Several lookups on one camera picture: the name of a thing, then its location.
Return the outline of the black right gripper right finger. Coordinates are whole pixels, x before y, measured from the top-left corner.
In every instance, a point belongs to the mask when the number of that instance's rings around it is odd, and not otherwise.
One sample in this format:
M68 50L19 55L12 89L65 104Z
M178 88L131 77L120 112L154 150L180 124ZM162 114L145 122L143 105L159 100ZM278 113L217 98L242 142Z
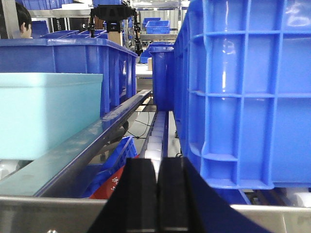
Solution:
M233 209L185 158L164 158L158 175L158 232L266 233Z

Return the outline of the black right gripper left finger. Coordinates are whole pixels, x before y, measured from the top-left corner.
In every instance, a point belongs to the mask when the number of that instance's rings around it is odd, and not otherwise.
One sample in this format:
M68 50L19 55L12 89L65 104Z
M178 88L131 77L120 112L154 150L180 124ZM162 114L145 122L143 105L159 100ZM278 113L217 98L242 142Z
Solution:
M150 159L127 159L115 191L89 233L155 233L156 176Z

